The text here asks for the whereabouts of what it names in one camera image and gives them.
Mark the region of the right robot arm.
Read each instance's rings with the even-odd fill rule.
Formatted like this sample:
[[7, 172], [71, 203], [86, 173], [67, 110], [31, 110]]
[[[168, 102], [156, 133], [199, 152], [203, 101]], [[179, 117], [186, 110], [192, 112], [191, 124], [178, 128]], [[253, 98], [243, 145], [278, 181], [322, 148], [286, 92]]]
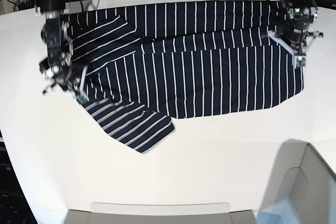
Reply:
[[72, 25], [62, 18], [70, 7], [70, 0], [35, 0], [35, 14], [45, 16], [41, 38], [47, 46], [47, 57], [39, 63], [39, 69], [50, 85], [44, 93], [55, 86], [75, 94], [83, 89], [86, 69], [73, 64], [73, 39], [68, 35]]

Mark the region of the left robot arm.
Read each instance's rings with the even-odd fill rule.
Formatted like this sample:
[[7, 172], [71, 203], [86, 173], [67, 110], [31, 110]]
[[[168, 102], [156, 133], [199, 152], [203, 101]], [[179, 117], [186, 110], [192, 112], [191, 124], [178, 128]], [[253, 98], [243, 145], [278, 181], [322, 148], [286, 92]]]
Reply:
[[319, 14], [315, 0], [279, 0], [277, 6], [279, 9], [273, 19], [277, 28], [273, 37], [287, 44], [295, 55], [305, 55], [307, 37], [320, 36], [318, 31], [309, 31]]

